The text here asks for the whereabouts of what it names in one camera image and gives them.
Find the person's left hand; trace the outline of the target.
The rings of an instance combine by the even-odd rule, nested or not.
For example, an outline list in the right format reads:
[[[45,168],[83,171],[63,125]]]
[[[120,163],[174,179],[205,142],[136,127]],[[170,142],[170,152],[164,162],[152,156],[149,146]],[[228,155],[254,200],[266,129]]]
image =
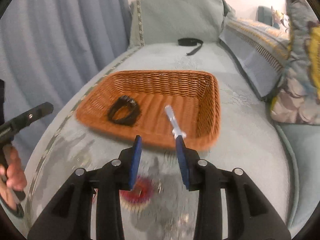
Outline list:
[[[7,176],[7,182],[1,180],[1,197],[13,211],[17,211],[17,203],[13,191],[23,191],[27,180],[22,169],[21,159],[18,151],[11,144],[4,147],[4,154],[7,159],[8,168],[1,165],[1,177]]]

